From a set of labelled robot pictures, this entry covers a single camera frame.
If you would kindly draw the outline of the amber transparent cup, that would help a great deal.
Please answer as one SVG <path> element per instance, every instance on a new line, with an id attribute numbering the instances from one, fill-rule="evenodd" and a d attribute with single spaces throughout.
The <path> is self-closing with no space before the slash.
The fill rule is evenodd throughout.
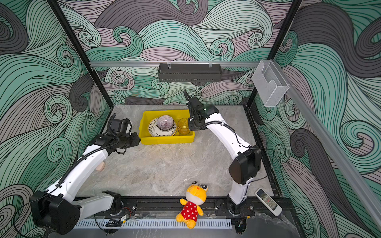
<path id="1" fill-rule="evenodd" d="M 177 124 L 178 132 L 180 135 L 188 135 L 190 133 L 189 123 L 187 118 L 182 118 Z"/>

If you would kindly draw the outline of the brown striped bowl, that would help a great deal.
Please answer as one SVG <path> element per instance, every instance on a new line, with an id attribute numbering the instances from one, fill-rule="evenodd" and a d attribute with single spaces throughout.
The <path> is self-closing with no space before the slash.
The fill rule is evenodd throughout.
<path id="1" fill-rule="evenodd" d="M 161 131 L 169 131 L 174 127 L 174 119 L 169 115 L 163 115 L 157 119 L 157 127 Z"/>

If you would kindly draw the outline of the yellow rimmed dotted plate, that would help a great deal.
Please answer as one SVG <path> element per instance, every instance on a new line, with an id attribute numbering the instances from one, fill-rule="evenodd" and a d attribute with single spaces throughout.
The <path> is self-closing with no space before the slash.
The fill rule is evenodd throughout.
<path id="1" fill-rule="evenodd" d="M 151 137 L 174 136 L 176 134 L 177 124 L 175 122 L 170 130 L 162 131 L 157 125 L 158 120 L 159 118 L 155 118 L 148 126 L 148 132 Z"/>

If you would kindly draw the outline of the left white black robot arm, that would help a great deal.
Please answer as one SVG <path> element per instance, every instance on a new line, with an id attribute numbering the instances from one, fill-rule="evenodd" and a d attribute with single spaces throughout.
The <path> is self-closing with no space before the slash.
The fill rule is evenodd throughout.
<path id="1" fill-rule="evenodd" d="M 117 216 L 122 211 L 121 195 L 104 191 L 99 195 L 82 200 L 75 197 L 84 182 L 105 159 L 116 152 L 125 154 L 126 150 L 138 146 L 139 135 L 132 132 L 129 119 L 116 119 L 112 115 L 105 133 L 95 136 L 84 153 L 69 167 L 64 175 L 49 186 L 46 191 L 36 191 L 31 196 L 30 208 L 33 223 L 60 235 L 70 232 L 76 224 L 100 212 Z"/>

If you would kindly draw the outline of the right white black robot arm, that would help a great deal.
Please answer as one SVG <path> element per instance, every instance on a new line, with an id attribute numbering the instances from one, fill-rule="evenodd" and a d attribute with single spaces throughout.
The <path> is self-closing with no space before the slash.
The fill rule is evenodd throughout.
<path id="1" fill-rule="evenodd" d="M 236 131 L 226 123 L 218 109 L 209 104 L 203 105 L 196 97 L 183 92 L 190 112 L 189 130 L 210 130 L 228 150 L 232 163 L 229 174 L 233 180 L 228 194 L 230 204 L 235 208 L 247 199 L 249 184 L 255 180 L 261 168 L 261 150 L 244 141 Z"/>

